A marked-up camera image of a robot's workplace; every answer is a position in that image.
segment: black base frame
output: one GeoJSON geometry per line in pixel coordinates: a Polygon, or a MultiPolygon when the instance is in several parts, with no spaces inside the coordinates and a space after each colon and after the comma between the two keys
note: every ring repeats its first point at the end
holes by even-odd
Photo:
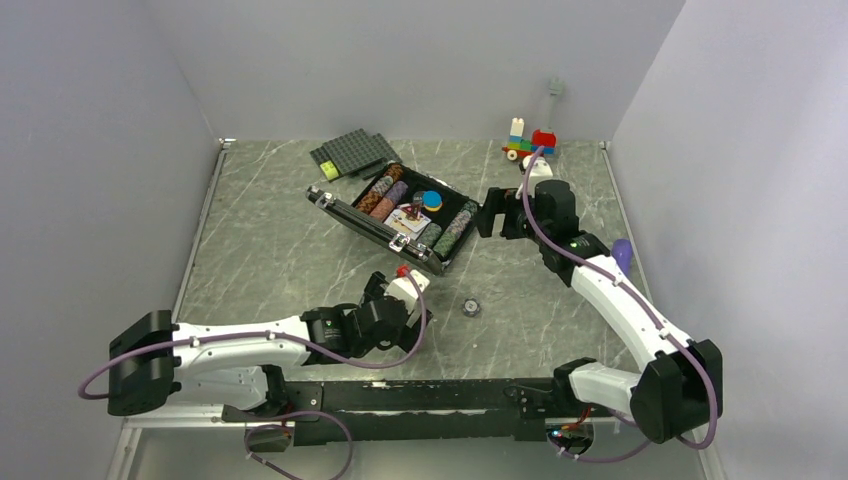
{"type": "MultiPolygon", "coordinates": [[[[487,437],[544,441],[546,419],[576,418],[587,407],[580,402],[555,404],[549,393],[552,378],[286,382],[285,385],[292,393],[320,391],[320,403],[303,410],[318,409],[337,417],[357,441],[487,437]]],[[[227,413],[222,416],[225,422],[248,421],[232,410],[227,413]]],[[[592,415],[608,417],[609,412],[596,407],[592,415]]],[[[343,432],[328,420],[296,422],[296,446],[342,441],[345,441],[343,432]]],[[[257,452],[279,451],[278,445],[263,438],[251,448],[257,452]]]]}

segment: cable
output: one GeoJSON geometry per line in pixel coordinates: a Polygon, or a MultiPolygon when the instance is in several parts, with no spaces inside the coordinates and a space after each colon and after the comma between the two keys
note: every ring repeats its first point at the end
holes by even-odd
{"type": "MultiPolygon", "coordinates": [[[[230,334],[224,334],[224,335],[209,335],[209,336],[206,336],[206,337],[187,338],[187,339],[184,339],[184,340],[172,340],[172,341],[168,341],[168,342],[154,343],[153,345],[141,347],[141,348],[126,352],[122,355],[118,355],[117,357],[109,360],[108,362],[103,364],[100,368],[96,369],[94,372],[92,372],[90,375],[88,375],[85,378],[85,380],[82,381],[80,386],[77,388],[77,395],[79,395],[79,397],[82,398],[83,400],[103,400],[103,399],[109,398],[108,393],[89,393],[87,391],[88,386],[91,385],[91,382],[93,382],[97,377],[99,377],[103,373],[107,372],[112,367],[114,367],[114,366],[120,364],[121,362],[126,361],[130,358],[138,357],[138,356],[144,355],[146,353],[155,352],[157,350],[163,350],[163,349],[166,349],[166,348],[174,348],[174,347],[180,347],[180,346],[185,346],[185,345],[191,345],[192,342],[195,342],[195,341],[199,342],[199,344],[204,344],[204,343],[224,342],[224,341],[228,341],[228,340],[236,340],[236,339],[242,339],[242,338],[257,338],[257,337],[267,338],[269,333],[273,333],[277,338],[282,338],[284,340],[289,340],[289,341],[292,341],[292,342],[295,342],[295,343],[299,343],[299,344],[304,345],[304,346],[306,346],[306,347],[308,347],[308,348],[310,348],[310,349],[312,349],[312,350],[314,350],[318,353],[321,353],[321,354],[323,354],[327,357],[330,357],[333,360],[336,360],[336,361],[339,361],[339,362],[342,362],[342,363],[346,363],[348,365],[353,365],[354,367],[367,368],[367,369],[372,369],[372,370],[396,367],[396,366],[406,362],[410,358],[412,358],[412,356],[415,355],[415,353],[418,351],[418,349],[421,348],[421,344],[424,342],[425,330],[427,328],[427,304],[424,301],[424,293],[421,291],[421,288],[418,286],[418,283],[412,277],[411,271],[407,270],[404,273],[404,276],[409,278],[409,281],[412,284],[412,288],[415,289],[415,293],[418,295],[418,305],[421,308],[421,326],[420,326],[419,331],[418,331],[418,339],[415,341],[415,345],[412,346],[412,349],[409,350],[409,353],[407,353],[406,355],[401,357],[399,360],[395,360],[394,362],[379,364],[379,363],[365,363],[365,362],[360,362],[360,361],[356,361],[356,360],[351,360],[349,358],[345,358],[345,357],[342,357],[341,355],[338,355],[334,352],[331,352],[330,350],[327,350],[326,348],[324,348],[324,347],[322,347],[318,344],[312,343],[309,340],[304,340],[300,337],[295,337],[295,336],[289,335],[285,332],[267,332],[267,331],[265,331],[265,332],[230,333],[230,334]]],[[[348,447],[349,447],[347,461],[345,461],[345,464],[342,467],[342,469],[339,471],[339,473],[337,473],[335,476],[333,476],[330,480],[337,480],[338,478],[341,478],[341,476],[345,474],[347,469],[350,468],[350,463],[353,459],[353,436],[350,434],[350,430],[348,430],[347,426],[345,426],[345,424],[342,423],[341,420],[339,420],[338,418],[336,418],[336,417],[334,417],[334,416],[332,416],[328,413],[318,412],[318,411],[294,412],[294,413],[288,413],[288,414],[281,415],[279,417],[270,418],[270,419],[264,419],[264,418],[257,417],[257,420],[261,420],[261,421],[267,420],[267,421],[272,421],[272,422],[281,422],[281,421],[286,421],[290,418],[302,417],[302,416],[306,416],[306,415],[318,415],[319,417],[326,418],[326,419],[332,421],[333,423],[335,423],[336,425],[338,425],[342,429],[342,431],[344,432],[345,437],[347,438],[348,447]]],[[[285,428],[282,425],[278,425],[278,424],[274,423],[274,424],[268,424],[268,425],[260,425],[256,428],[253,428],[250,431],[248,431],[248,433],[245,435],[245,448],[247,449],[248,455],[249,455],[250,458],[252,458],[252,459],[256,460],[257,462],[265,465],[266,467],[268,467],[271,470],[279,473],[280,475],[283,475],[283,476],[285,476],[285,477],[287,477],[291,480],[301,480],[300,478],[298,478],[298,477],[286,472],[282,468],[276,466],[275,464],[266,461],[265,459],[263,459],[259,455],[251,452],[250,448],[248,447],[248,439],[250,438],[251,435],[255,434],[257,431],[276,430],[276,429],[285,430],[285,428]]]]}
{"type": "Polygon", "coordinates": [[[584,463],[616,463],[616,462],[621,462],[621,461],[627,460],[628,458],[633,458],[633,457],[635,457],[636,455],[638,455],[638,454],[642,453],[642,450],[644,450],[644,449],[648,448],[648,445],[650,445],[650,444],[651,444],[651,441],[650,441],[650,440],[645,440],[644,442],[640,443],[640,444],[639,444],[639,446],[638,446],[638,447],[636,447],[636,448],[634,448],[633,450],[630,450],[630,451],[629,451],[629,452],[627,452],[627,453],[622,453],[621,455],[617,455],[617,456],[615,456],[615,457],[609,457],[609,458],[586,458],[586,457],[582,457],[582,456],[580,456],[580,455],[574,455],[573,453],[569,453],[568,451],[566,451],[566,450],[565,450],[565,448],[560,447],[559,445],[557,445],[557,444],[553,441],[553,439],[551,439],[550,437],[548,437],[548,443],[550,443],[551,445],[553,445],[553,447],[557,450],[557,452],[558,452],[558,453],[557,453],[557,455],[565,455],[566,457],[568,457],[568,458],[570,458],[570,459],[572,459],[572,460],[574,460],[574,461],[576,461],[576,462],[584,462],[584,463]]]}
{"type": "MultiPolygon", "coordinates": [[[[330,420],[331,422],[338,425],[339,428],[342,429],[342,432],[344,433],[345,438],[347,440],[347,459],[345,459],[345,463],[342,466],[342,468],[339,470],[339,472],[336,473],[335,475],[333,475],[332,477],[330,477],[330,480],[338,480],[339,478],[342,477],[342,475],[345,474],[345,472],[347,472],[347,469],[350,468],[350,463],[353,461],[353,435],[350,434],[350,430],[347,428],[347,426],[344,423],[341,422],[341,420],[330,415],[329,413],[324,413],[324,412],[319,412],[319,411],[309,411],[309,410],[294,412],[294,413],[287,413],[285,415],[280,415],[278,417],[273,417],[273,418],[259,418],[259,417],[256,417],[256,418],[257,418],[257,420],[261,420],[261,421],[283,422],[283,423],[285,423],[287,420],[290,420],[292,418],[315,416],[315,415],[322,417],[322,418],[326,418],[327,420],[330,420]]],[[[255,435],[257,432],[264,432],[264,431],[269,431],[269,430],[285,431],[285,427],[283,427],[282,425],[276,424],[276,423],[269,423],[267,425],[260,425],[258,427],[251,428],[250,430],[247,431],[247,433],[244,436],[244,449],[245,449],[245,451],[247,451],[248,458],[252,458],[253,460],[256,460],[257,462],[261,463],[262,465],[265,465],[266,467],[270,468],[271,470],[279,473],[280,475],[282,475],[286,478],[289,478],[291,480],[303,480],[302,478],[297,477],[295,475],[292,475],[291,473],[289,473],[289,472],[283,470],[282,468],[278,467],[275,463],[265,460],[264,458],[260,457],[259,455],[257,455],[256,453],[254,453],[250,450],[250,437],[255,435]]]]}
{"type": "Polygon", "coordinates": [[[358,360],[353,360],[350,358],[345,358],[335,352],[331,352],[326,348],[318,345],[316,343],[312,343],[309,340],[305,340],[300,337],[296,337],[294,335],[289,335],[285,332],[240,332],[240,333],[228,333],[223,335],[209,335],[206,337],[196,337],[194,339],[186,338],[183,340],[171,340],[168,342],[160,342],[154,343],[153,345],[148,345],[146,347],[141,347],[136,350],[131,350],[122,355],[118,355],[117,357],[109,360],[105,364],[103,364],[100,368],[92,372],[88,377],[83,380],[82,384],[77,389],[77,395],[84,400],[103,400],[109,398],[108,393],[88,393],[86,390],[91,382],[94,381],[97,377],[108,371],[110,368],[120,364],[121,362],[128,360],[130,358],[138,357],[140,355],[144,355],[146,353],[155,352],[156,350],[163,350],[166,348],[174,348],[174,347],[182,347],[185,345],[191,345],[192,341],[197,341],[199,344],[205,343],[216,343],[216,342],[225,342],[228,340],[238,340],[243,338],[267,338],[269,333],[273,333],[277,338],[282,338],[284,340],[289,340],[291,342],[299,343],[308,347],[311,350],[314,350],[324,356],[332,358],[337,362],[346,363],[348,365],[352,365],[354,367],[366,368],[370,370],[380,370],[384,368],[392,368],[396,367],[415,355],[418,352],[418,349],[421,348],[421,344],[424,343],[424,335],[425,329],[427,328],[427,304],[424,301],[424,294],[421,292],[421,288],[412,278],[411,273],[407,273],[404,276],[408,276],[410,279],[410,283],[412,283],[412,287],[415,289],[415,293],[418,294],[418,305],[421,307],[421,327],[418,330],[418,339],[415,341],[415,344],[412,346],[412,349],[409,350],[409,353],[404,355],[398,360],[389,363],[366,363],[360,362],[358,360]]]}
{"type": "MultiPolygon", "coordinates": [[[[536,223],[536,219],[533,217],[533,212],[530,210],[529,180],[530,180],[530,172],[533,170],[533,165],[536,164],[536,160],[539,158],[539,155],[542,153],[543,150],[544,150],[544,147],[539,147],[538,149],[536,149],[535,152],[533,152],[533,155],[530,156],[530,161],[527,163],[527,167],[526,167],[526,170],[524,172],[524,178],[523,178],[523,181],[522,181],[522,192],[523,193],[521,195],[521,203],[524,206],[524,213],[525,213],[525,215],[527,215],[527,221],[528,221],[528,223],[530,223],[530,227],[536,233],[536,238],[541,240],[542,243],[544,243],[545,245],[550,247],[553,251],[555,251],[558,254],[564,256],[565,258],[571,260],[572,262],[574,262],[574,263],[576,263],[580,266],[583,266],[583,267],[588,267],[589,269],[594,270],[595,272],[597,272],[601,276],[609,279],[612,282],[615,282],[616,281],[615,275],[613,275],[612,273],[604,270],[603,268],[601,268],[601,267],[599,267],[599,266],[597,266],[593,263],[587,262],[586,260],[584,260],[584,259],[578,257],[577,255],[574,255],[573,253],[571,253],[571,252],[565,250],[564,248],[560,247],[559,245],[554,243],[553,240],[548,238],[548,236],[545,235],[545,233],[539,227],[539,224],[536,223]]],[[[618,287],[621,288],[622,290],[624,290],[625,292],[627,292],[627,294],[630,295],[633,298],[633,300],[636,301],[637,304],[639,304],[639,306],[645,311],[645,313],[648,314],[648,318],[651,319],[651,322],[653,322],[653,324],[657,328],[657,330],[662,330],[664,328],[663,325],[662,325],[662,321],[660,321],[660,319],[654,313],[654,310],[651,308],[651,306],[648,304],[648,302],[645,301],[645,299],[643,299],[641,295],[639,295],[639,293],[634,288],[630,287],[630,285],[628,285],[627,283],[624,283],[624,282],[619,283],[618,287]]],[[[703,449],[709,447],[713,443],[713,440],[715,439],[716,426],[718,424],[718,400],[716,399],[715,386],[713,385],[713,382],[712,382],[712,380],[710,380],[710,377],[707,374],[707,371],[704,370],[704,367],[700,364],[700,362],[698,362],[698,360],[691,353],[689,353],[689,351],[686,350],[686,348],[676,338],[674,338],[673,335],[669,334],[666,337],[666,339],[669,341],[669,343],[671,343],[674,346],[674,348],[676,348],[683,355],[684,358],[686,358],[686,360],[689,361],[689,363],[692,364],[692,367],[695,368],[695,371],[698,373],[698,376],[701,377],[701,381],[704,382],[704,387],[706,388],[706,391],[707,391],[707,403],[709,404],[709,410],[710,410],[710,420],[709,420],[709,426],[707,428],[707,434],[704,436],[704,440],[702,442],[699,442],[699,443],[695,443],[695,442],[692,442],[690,440],[687,440],[687,439],[683,438],[682,436],[677,437],[678,440],[680,440],[686,446],[688,446],[690,448],[694,448],[696,450],[703,450],[703,449]]]]}
{"type": "Polygon", "coordinates": [[[636,422],[627,418],[623,413],[619,412],[618,410],[613,410],[613,409],[608,408],[607,411],[610,412],[610,415],[617,418],[619,422],[627,425],[628,427],[639,428],[639,426],[636,425],[636,422]]]}
{"type": "Polygon", "coordinates": [[[581,423],[585,422],[586,419],[589,418],[589,415],[591,415],[591,414],[592,414],[592,408],[586,407],[586,410],[583,410],[583,413],[580,415],[580,418],[578,418],[576,422],[565,424],[565,425],[562,426],[562,429],[567,431],[567,432],[576,430],[577,427],[579,427],[581,423]]]}

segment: gray marble surface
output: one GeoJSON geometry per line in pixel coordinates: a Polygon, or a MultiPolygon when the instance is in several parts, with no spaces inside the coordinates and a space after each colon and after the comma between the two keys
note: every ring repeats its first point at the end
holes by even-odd
{"type": "MultiPolygon", "coordinates": [[[[431,174],[482,202],[490,186],[514,187],[516,165],[493,141],[390,142],[407,166],[431,174]]],[[[226,325],[266,322],[360,298],[372,272],[393,272],[400,259],[338,224],[304,196],[319,188],[344,201],[367,185],[332,184],[309,151],[320,141],[236,142],[226,157],[179,321],[226,325]]],[[[571,184],[581,227],[606,244],[627,236],[612,180],[597,142],[568,142],[548,158],[555,177],[571,184]]],[[[633,266],[631,276],[642,288],[633,266]]],[[[542,264],[528,240],[480,238],[475,232],[425,293],[435,319],[418,355],[388,370],[346,365],[287,372],[290,380],[473,379],[550,376],[589,356],[634,370],[621,340],[594,308],[542,264]],[[482,313],[462,314],[467,297],[482,313]]],[[[374,351],[371,362],[402,355],[374,351]]]]}

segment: purple object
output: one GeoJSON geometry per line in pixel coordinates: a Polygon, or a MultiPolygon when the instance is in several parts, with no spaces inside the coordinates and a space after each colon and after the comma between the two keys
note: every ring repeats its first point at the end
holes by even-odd
{"type": "Polygon", "coordinates": [[[633,245],[626,238],[619,238],[612,244],[612,258],[625,277],[630,276],[630,261],[633,260],[633,245]]]}
{"type": "Polygon", "coordinates": [[[407,188],[409,187],[407,187],[405,182],[399,181],[392,185],[392,188],[389,189],[388,193],[386,193],[386,196],[383,198],[388,198],[392,201],[392,203],[397,205],[397,203],[400,201],[401,198],[403,198],[403,195],[406,193],[407,188]]]}

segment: metal bracket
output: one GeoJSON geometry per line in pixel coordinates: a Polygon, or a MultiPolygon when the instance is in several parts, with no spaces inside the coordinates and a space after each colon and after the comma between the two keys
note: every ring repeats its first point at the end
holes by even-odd
{"type": "MultiPolygon", "coordinates": [[[[289,403],[292,411],[302,412],[307,410],[321,411],[324,405],[324,389],[317,382],[301,382],[297,386],[286,388],[289,403]]],[[[318,421],[317,415],[308,415],[298,417],[297,422],[315,422],[318,421]]],[[[261,422],[263,419],[256,418],[249,413],[243,412],[228,405],[224,405],[221,411],[221,421],[225,423],[248,423],[261,422]]]]}
{"type": "Polygon", "coordinates": [[[418,250],[418,259],[419,260],[421,260],[422,262],[426,262],[427,260],[430,260],[430,253],[428,253],[428,251],[427,251],[427,245],[424,245],[423,243],[416,243],[414,245],[414,248],[416,248],[418,250]]]}
{"type": "Polygon", "coordinates": [[[235,142],[236,142],[235,138],[219,138],[218,139],[218,143],[221,144],[221,148],[223,148],[224,150],[233,146],[233,143],[235,143],[235,142]]]}
{"type": "Polygon", "coordinates": [[[318,200],[315,200],[315,206],[321,209],[326,209],[328,206],[332,205],[336,202],[336,199],[333,198],[332,193],[325,193],[318,197],[318,200]]]}
{"type": "Polygon", "coordinates": [[[395,238],[389,242],[389,249],[393,252],[400,253],[401,250],[403,250],[403,247],[407,245],[409,245],[409,237],[405,233],[398,233],[395,235],[395,238]]]}

